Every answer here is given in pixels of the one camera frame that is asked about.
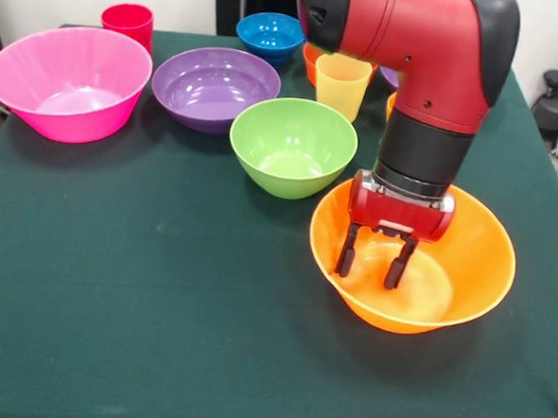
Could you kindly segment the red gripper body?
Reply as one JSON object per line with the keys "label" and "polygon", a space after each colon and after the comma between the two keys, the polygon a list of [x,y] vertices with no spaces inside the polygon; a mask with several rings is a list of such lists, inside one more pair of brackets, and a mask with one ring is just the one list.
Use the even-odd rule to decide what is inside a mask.
{"label": "red gripper body", "polygon": [[455,214],[456,200],[418,200],[400,195],[374,179],[373,171],[359,170],[349,189],[351,226],[387,228],[415,240],[435,242],[445,234]]}

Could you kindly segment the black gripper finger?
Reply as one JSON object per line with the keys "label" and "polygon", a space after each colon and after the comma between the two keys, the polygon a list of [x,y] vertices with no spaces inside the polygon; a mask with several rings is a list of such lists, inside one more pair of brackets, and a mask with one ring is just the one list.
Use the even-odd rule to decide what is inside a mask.
{"label": "black gripper finger", "polygon": [[354,264],[355,244],[360,227],[361,225],[357,223],[349,224],[348,232],[344,239],[342,250],[340,251],[338,264],[335,267],[335,273],[340,276],[347,276],[351,266]]}
{"label": "black gripper finger", "polygon": [[383,283],[385,289],[396,289],[398,287],[410,258],[417,248],[418,241],[414,238],[406,237],[404,240],[405,243],[401,251],[388,268]]}

